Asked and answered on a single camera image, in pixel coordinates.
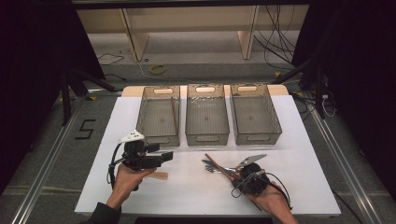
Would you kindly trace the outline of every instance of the white tabletop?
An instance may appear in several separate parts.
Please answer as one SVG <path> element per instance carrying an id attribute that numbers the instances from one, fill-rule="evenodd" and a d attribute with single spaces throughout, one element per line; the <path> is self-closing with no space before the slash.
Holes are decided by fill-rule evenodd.
<path id="1" fill-rule="evenodd" d="M 230 136 L 225 147 L 188 147 L 185 132 L 186 99 L 181 99 L 180 147 L 173 150 L 174 158 L 163 163 L 157 171 L 167 172 L 169 178 L 147 177 L 122 205 L 122 213 L 137 217 L 265 217 L 244 195 L 235 199 L 233 186 L 222 174 L 205 170 L 201 159 L 205 153 L 225 167 L 232 167 L 247 156 L 267 154 L 257 161 L 266 172 L 276 175 L 286 186 L 294 215 L 337 216 L 341 211 L 323 174 L 295 103 L 290 96 L 272 96 L 282 127 L 274 146 L 237 146 L 233 137 L 232 114 L 227 98 Z M 107 124 L 91 172 L 80 195 L 76 212 L 88 215 L 96 203 L 105 203 L 111 193 L 106 182 L 107 167 L 118 140 L 134 130 L 139 97 L 117 100 Z M 118 157 L 123 152 L 121 146 Z"/>

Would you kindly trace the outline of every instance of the translucent plastic bin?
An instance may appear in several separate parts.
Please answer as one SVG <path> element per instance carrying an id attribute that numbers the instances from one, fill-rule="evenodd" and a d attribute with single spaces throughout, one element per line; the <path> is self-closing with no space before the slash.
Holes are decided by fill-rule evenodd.
<path id="1" fill-rule="evenodd" d="M 230 135 L 223 85 L 189 85 L 186 136 L 189 146 L 225 146 Z"/>
<path id="2" fill-rule="evenodd" d="M 231 85 L 233 130 L 237 145 L 274 145 L 282 134 L 266 84 Z"/>
<path id="3" fill-rule="evenodd" d="M 148 144 L 178 147 L 180 87 L 145 87 L 136 129 L 145 135 Z"/>

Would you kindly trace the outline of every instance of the sleeve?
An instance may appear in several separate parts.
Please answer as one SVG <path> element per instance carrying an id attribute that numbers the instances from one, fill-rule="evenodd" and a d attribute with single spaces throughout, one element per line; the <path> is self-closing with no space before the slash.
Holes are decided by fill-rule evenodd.
<path id="1" fill-rule="evenodd" d="M 103 203 L 98 203 L 91 217 L 79 224 L 117 224 L 120 221 L 120 215 L 120 211 L 116 211 Z"/>

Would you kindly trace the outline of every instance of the gray floor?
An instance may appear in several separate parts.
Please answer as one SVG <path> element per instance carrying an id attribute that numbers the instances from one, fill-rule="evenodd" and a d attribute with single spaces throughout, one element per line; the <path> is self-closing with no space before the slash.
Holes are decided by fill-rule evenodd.
<path id="1" fill-rule="evenodd" d="M 291 42 L 295 42 L 297 36 L 298 32 L 288 32 Z M 130 85 L 177 85 L 192 81 L 270 82 L 276 78 L 276 72 L 285 74 L 288 71 L 287 68 L 290 68 L 274 55 L 267 55 L 268 62 L 286 69 L 275 69 L 266 64 L 263 49 L 257 41 L 254 42 L 250 60 L 243 60 L 236 32 L 152 34 L 144 55 L 144 59 L 148 59 L 148 62 L 140 63 L 142 70 L 139 64 L 132 60 L 126 36 L 90 35 L 90 39 L 98 57 L 105 53 L 124 57 L 118 63 L 103 65 L 106 74 L 115 74 L 127 79 L 124 81 L 118 77 L 107 76 L 107 82 L 119 88 Z M 102 64 L 108 64 L 119 58 L 108 56 L 99 61 Z M 166 71 L 163 75 L 154 76 L 149 73 L 149 67 L 157 63 L 165 65 Z M 298 91 L 298 78 L 299 76 L 285 83 L 289 91 Z M 86 85 L 91 90 L 101 89 L 89 82 Z M 78 223 L 85 219 L 74 213 L 74 207 L 118 97 L 117 94 L 110 94 L 106 91 L 92 91 L 90 96 L 93 98 L 87 98 L 77 114 L 76 121 L 71 127 L 27 223 Z M 296 101 L 296 105 L 300 111 L 304 111 L 304 105 L 301 102 Z M 315 123 L 313 118 L 315 112 L 309 112 L 310 110 L 302 113 L 301 117 L 331 188 L 344 198 L 364 220 L 355 198 Z M 62 102 L 55 102 L 53 110 L 48 114 L 47 121 L 40 130 L 39 137 L 35 140 L 35 149 L 26 155 L 8 188 L 0 197 L 0 223 L 11 222 L 28 188 L 35 181 L 41 165 L 45 162 L 61 131 L 62 113 Z M 77 137 L 87 136 L 87 133 L 79 131 L 83 120 L 86 119 L 94 119 L 85 125 L 86 128 L 93 129 L 92 136 L 90 139 L 78 140 Z M 359 153 L 359 146 L 354 141 L 343 118 L 337 114 L 333 118 L 326 117 L 325 120 L 383 223 L 396 223 L 395 202 L 378 180 L 367 160 Z M 337 201 L 342 210 L 342 215 L 339 217 L 300 216 L 297 218 L 300 223 L 358 223 L 347 208 L 339 200 Z M 121 223 L 133 222 L 133 217 L 122 216 Z"/>

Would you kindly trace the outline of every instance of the wooden handle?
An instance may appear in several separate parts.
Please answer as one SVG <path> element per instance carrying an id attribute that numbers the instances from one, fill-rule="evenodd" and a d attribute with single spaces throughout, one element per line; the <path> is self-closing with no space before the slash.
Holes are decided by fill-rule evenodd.
<path id="1" fill-rule="evenodd" d="M 225 173 L 224 169 L 221 166 L 219 166 L 207 153 L 205 155 L 213 164 L 215 164 L 216 168 L 220 170 L 221 173 L 224 174 L 230 181 L 234 180 L 234 178 L 228 175 L 227 173 Z"/>
<path id="2" fill-rule="evenodd" d="M 166 179 L 168 179 L 168 173 L 166 173 L 166 172 L 154 172 L 154 173 L 148 175 L 148 177 L 166 180 Z"/>
<path id="3" fill-rule="evenodd" d="M 175 98 L 173 98 L 173 97 L 171 97 L 171 105 L 172 105 L 172 114 L 174 117 L 175 133 L 178 135 L 177 117 L 176 117 L 176 109 L 175 109 Z"/>

